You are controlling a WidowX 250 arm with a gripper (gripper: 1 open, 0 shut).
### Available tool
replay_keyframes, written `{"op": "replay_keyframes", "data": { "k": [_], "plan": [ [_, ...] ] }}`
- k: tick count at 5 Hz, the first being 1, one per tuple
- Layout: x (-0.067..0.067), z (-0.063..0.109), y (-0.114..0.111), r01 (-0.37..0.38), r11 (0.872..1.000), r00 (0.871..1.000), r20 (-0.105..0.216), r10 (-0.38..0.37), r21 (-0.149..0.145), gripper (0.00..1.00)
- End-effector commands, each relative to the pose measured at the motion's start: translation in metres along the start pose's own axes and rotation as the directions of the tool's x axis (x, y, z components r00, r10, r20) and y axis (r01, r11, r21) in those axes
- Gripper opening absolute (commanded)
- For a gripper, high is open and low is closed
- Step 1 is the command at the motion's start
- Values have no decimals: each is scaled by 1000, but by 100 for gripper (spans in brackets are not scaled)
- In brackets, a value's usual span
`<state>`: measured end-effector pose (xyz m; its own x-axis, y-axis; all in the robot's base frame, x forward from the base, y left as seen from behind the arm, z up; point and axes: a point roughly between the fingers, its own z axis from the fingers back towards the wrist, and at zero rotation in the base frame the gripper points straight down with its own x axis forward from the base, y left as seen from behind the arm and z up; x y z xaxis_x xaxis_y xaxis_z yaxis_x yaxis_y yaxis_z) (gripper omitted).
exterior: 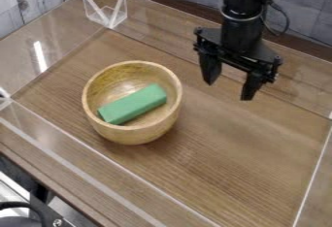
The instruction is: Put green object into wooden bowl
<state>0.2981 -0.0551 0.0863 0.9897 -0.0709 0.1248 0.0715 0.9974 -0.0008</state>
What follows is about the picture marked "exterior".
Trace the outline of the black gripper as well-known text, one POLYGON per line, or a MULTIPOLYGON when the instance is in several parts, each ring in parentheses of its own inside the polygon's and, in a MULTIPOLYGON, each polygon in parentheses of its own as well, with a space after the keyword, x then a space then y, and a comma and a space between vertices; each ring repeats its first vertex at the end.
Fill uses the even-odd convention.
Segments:
POLYGON ((222 72, 222 65, 246 73, 241 101, 250 101, 265 83, 273 83, 281 58, 262 41, 261 16, 225 19, 219 28, 197 27, 193 49, 199 58, 202 79, 211 85, 222 72))

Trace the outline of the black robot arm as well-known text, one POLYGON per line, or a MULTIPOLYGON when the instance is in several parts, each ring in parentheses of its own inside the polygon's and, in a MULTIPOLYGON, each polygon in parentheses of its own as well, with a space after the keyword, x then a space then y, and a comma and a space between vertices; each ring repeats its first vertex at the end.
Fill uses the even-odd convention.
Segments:
POLYGON ((272 0, 223 0, 221 28, 197 27, 193 31, 202 79, 211 85, 222 65, 246 73, 240 99, 250 101, 265 83, 273 83, 282 58, 262 40, 272 0))

